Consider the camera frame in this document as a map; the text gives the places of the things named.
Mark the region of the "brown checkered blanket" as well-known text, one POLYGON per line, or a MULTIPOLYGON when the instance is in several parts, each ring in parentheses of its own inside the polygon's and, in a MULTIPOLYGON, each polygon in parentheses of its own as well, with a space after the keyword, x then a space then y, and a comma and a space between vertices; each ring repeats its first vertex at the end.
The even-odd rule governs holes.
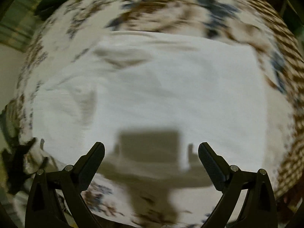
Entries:
POLYGON ((275 196, 281 197, 298 183, 303 175, 303 59, 296 46, 294 35, 289 31, 276 10, 266 0, 246 0, 261 15, 266 26, 274 33, 283 66, 277 68, 279 81, 284 84, 287 100, 293 107, 290 126, 292 140, 278 169, 275 196))

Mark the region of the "floral bed blanket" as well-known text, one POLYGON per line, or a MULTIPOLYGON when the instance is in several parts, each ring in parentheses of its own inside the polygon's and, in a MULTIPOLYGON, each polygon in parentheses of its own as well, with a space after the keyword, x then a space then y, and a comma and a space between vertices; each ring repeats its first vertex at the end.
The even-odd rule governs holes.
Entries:
POLYGON ((32 137, 32 104, 40 86, 81 59, 94 36, 135 30, 185 34, 251 46, 266 79, 269 100, 267 167, 277 186, 278 169, 292 141, 293 107, 277 68, 283 66, 274 33, 246 0, 68 0, 44 20, 22 65, 8 104, 6 136, 24 144, 32 137))

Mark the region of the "white pants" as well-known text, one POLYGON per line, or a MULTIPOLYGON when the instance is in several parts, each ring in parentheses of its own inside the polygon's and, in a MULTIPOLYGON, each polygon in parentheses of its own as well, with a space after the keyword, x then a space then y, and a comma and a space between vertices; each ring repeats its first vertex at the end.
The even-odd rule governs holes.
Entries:
POLYGON ((115 182, 208 186, 198 146, 242 170, 263 165, 267 102, 248 45, 152 32, 112 32, 51 77, 33 102, 33 136, 62 164, 95 142, 115 182))

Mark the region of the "green striped curtain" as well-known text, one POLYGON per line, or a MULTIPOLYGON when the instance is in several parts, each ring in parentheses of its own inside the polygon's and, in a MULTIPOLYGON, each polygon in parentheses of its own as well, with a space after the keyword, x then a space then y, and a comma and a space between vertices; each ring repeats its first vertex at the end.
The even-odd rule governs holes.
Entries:
POLYGON ((1 19, 1 44, 25 52, 42 23, 35 10, 42 0, 14 0, 1 19))

